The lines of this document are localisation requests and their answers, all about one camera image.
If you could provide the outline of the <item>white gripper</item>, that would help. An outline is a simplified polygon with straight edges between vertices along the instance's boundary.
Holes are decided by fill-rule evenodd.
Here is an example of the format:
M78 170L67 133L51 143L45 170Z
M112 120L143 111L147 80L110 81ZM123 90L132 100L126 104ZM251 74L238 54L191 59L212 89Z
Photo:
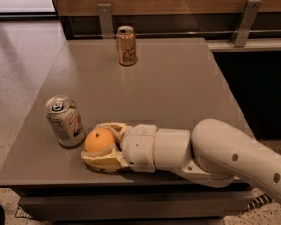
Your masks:
M83 161L96 170L116 172L130 168L134 172L152 173L155 171L153 146L158 132L156 125L139 124L134 127L121 122L97 124L95 129L105 128L121 143L121 150L112 144L98 152L81 151Z

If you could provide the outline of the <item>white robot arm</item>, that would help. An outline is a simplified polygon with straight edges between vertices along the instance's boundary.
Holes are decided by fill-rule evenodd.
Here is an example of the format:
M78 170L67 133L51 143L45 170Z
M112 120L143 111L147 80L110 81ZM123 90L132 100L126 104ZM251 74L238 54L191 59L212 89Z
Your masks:
M81 158L104 172L162 170L214 188L240 178L281 205L281 155L216 119L202 120L191 131L99 124L87 135Z

